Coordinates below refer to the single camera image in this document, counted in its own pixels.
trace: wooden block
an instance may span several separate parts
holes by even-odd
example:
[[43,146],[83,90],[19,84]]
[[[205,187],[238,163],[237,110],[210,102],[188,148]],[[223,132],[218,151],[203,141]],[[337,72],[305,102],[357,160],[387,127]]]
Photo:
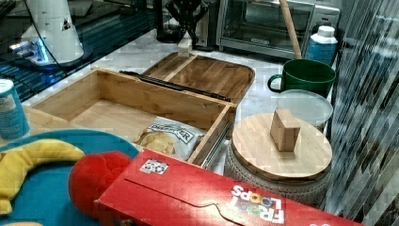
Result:
[[281,152],[293,152],[300,125],[288,109],[277,109],[273,116],[270,135]]

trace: red plush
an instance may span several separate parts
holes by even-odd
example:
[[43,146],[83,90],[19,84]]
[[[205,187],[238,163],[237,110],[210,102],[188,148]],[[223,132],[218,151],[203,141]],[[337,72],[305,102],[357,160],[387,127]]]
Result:
[[88,154],[75,163],[69,179],[72,203],[83,214],[98,218],[94,201],[130,164],[131,158],[121,152]]

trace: oven door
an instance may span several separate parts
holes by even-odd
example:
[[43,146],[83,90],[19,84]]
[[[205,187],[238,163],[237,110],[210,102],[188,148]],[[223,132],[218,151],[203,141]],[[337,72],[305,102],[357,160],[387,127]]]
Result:
[[[310,34],[314,4],[289,1],[296,36],[303,47]],[[294,57],[279,0],[226,0],[221,45],[276,57]]]

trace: yellow plush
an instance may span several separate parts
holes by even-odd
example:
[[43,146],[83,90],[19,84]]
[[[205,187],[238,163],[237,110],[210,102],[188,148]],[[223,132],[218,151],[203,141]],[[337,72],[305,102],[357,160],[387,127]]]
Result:
[[0,153],[0,215],[12,212],[11,203],[26,174],[38,165],[77,161],[85,155],[70,143],[41,139]]

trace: blue fabric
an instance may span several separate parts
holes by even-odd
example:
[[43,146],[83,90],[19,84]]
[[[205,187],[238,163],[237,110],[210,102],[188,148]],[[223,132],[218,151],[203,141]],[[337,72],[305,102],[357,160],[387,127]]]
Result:
[[[42,138],[55,138],[71,143],[85,154],[112,150],[134,158],[138,150],[126,140],[100,131],[58,130],[22,138],[0,148],[0,152]],[[13,212],[0,217],[0,225],[19,221],[35,221],[45,226],[100,225],[97,220],[81,214],[72,204],[68,179],[73,163],[45,164],[33,169],[25,178],[20,192],[11,201]]]

